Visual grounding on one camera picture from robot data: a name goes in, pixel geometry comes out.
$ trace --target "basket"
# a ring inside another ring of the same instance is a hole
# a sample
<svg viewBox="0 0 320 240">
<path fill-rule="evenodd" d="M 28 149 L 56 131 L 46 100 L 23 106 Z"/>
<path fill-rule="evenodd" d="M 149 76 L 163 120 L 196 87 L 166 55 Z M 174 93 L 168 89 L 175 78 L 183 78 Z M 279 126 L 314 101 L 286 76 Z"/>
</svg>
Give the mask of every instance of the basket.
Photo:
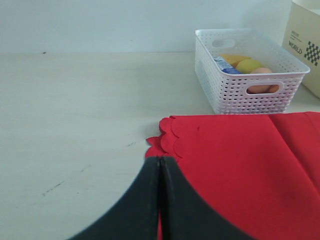
<svg viewBox="0 0 320 240">
<path fill-rule="evenodd" d="M 253 29 L 204 29 L 195 35 L 195 73 L 216 114 L 283 113 L 310 72 L 307 65 Z M 220 54 L 250 56 L 273 73 L 224 73 L 214 61 Z M 247 92 L 258 85 L 279 85 L 279 89 L 275 93 Z"/>
</svg>

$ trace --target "red cloth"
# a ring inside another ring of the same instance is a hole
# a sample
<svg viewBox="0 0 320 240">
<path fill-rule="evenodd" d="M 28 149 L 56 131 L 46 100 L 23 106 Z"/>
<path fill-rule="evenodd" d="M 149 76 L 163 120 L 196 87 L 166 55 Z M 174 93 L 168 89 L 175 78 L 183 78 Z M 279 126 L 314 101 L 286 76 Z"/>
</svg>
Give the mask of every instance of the red cloth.
<svg viewBox="0 0 320 240">
<path fill-rule="evenodd" d="M 171 156 L 219 214 L 259 240 L 320 240 L 320 113 L 171 116 L 146 157 Z"/>
</svg>

